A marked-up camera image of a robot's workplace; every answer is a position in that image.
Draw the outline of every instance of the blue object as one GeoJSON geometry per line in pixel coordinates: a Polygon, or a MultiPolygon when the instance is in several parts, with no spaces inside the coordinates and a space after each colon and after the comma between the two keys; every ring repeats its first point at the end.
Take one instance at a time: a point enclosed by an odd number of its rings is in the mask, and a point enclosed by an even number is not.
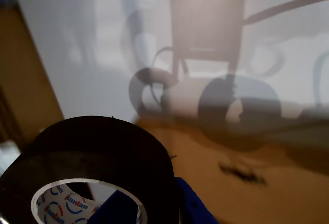
{"type": "Polygon", "coordinates": [[[115,191],[91,216],[87,224],[135,224],[137,204],[121,191],[115,191]]]}
{"type": "Polygon", "coordinates": [[[180,220],[182,224],[218,224],[218,221],[207,210],[189,184],[176,177],[180,194],[180,220]]]}
{"type": "MultiPolygon", "coordinates": [[[[176,177],[176,180],[181,223],[219,224],[189,184],[179,177],[176,177]]],[[[134,200],[121,191],[115,191],[91,216],[87,224],[135,224],[136,217],[137,205],[134,200]]]]}

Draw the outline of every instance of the wooden surface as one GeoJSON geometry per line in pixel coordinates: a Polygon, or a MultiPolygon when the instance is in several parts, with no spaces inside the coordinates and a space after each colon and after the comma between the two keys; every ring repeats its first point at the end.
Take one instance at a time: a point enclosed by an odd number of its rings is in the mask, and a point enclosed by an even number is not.
{"type": "Polygon", "coordinates": [[[176,156],[175,176],[188,182],[221,223],[329,223],[328,151],[272,143],[238,152],[209,140],[194,124],[146,117],[136,124],[176,156]],[[254,173],[267,185],[227,175],[219,165],[254,173]]]}
{"type": "Polygon", "coordinates": [[[0,10],[0,85],[26,141],[63,119],[18,9],[0,10]]]}

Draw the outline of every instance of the black tape roll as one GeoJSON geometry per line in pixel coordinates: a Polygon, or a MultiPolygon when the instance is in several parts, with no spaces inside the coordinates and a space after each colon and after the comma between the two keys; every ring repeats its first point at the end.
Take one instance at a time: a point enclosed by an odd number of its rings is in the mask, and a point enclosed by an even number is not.
{"type": "Polygon", "coordinates": [[[148,223],[178,223],[176,180],[166,149],[145,130],[109,117],[85,116],[45,129],[0,178],[0,212],[10,224],[36,223],[33,195],[63,179],[88,178],[136,196],[148,223]]]}

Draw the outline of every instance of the wooden floor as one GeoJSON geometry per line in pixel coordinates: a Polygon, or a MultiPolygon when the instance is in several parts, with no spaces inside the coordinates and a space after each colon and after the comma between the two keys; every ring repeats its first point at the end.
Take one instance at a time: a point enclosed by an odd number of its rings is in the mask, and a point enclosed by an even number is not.
{"type": "Polygon", "coordinates": [[[136,124],[176,156],[175,176],[187,181],[221,223],[329,223],[328,151],[265,144],[239,152],[209,140],[193,124],[149,117],[136,124]],[[255,175],[265,183],[226,174],[220,166],[255,175]]]}

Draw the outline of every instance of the white wall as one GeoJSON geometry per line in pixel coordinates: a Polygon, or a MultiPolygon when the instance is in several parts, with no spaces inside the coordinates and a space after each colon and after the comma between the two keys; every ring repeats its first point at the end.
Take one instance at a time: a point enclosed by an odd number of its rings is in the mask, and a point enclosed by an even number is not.
{"type": "MultiPolygon", "coordinates": [[[[170,0],[19,1],[65,118],[103,115],[132,121],[136,117],[129,98],[133,75],[151,67],[156,52],[173,44],[170,0]],[[127,24],[134,14],[137,19],[127,24]]],[[[244,0],[243,18],[290,1],[293,0],[244,0]]],[[[205,4],[207,1],[188,5],[195,9],[205,4]]],[[[231,9],[229,5],[223,5],[223,14],[231,9]]],[[[281,102],[284,118],[296,118],[316,105],[313,70],[316,60],[329,49],[328,5],[329,1],[322,1],[242,27],[235,74],[271,86],[281,102]],[[277,60],[282,67],[262,76],[277,60]]],[[[202,17],[202,13],[195,13],[186,19],[202,17]]],[[[219,22],[219,26],[225,31],[225,24],[219,22]]],[[[230,47],[229,43],[225,46],[234,53],[236,49],[230,47]]],[[[172,54],[164,52],[153,66],[170,69],[171,60],[172,54]]],[[[190,74],[180,73],[180,82],[167,90],[167,95],[171,111],[195,117],[206,85],[225,75],[228,63],[189,60],[187,64],[190,74]]],[[[329,62],[325,62],[320,79],[324,107],[329,103],[328,72],[329,62]]],[[[235,80],[242,97],[272,98],[267,94],[270,92],[253,91],[248,84],[241,87],[244,83],[244,79],[235,80]]],[[[146,91],[143,98],[148,106],[154,105],[150,92],[146,91]]]]}

